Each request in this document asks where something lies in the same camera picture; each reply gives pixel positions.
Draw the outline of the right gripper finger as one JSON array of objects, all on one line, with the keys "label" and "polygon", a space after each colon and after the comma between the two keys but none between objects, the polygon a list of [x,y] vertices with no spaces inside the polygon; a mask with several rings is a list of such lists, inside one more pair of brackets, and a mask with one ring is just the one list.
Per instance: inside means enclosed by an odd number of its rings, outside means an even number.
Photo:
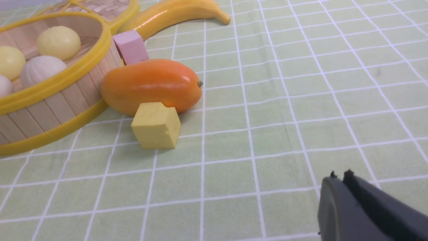
[{"label": "right gripper finger", "polygon": [[323,241],[426,241],[428,218],[353,171],[322,180],[318,207]]}]

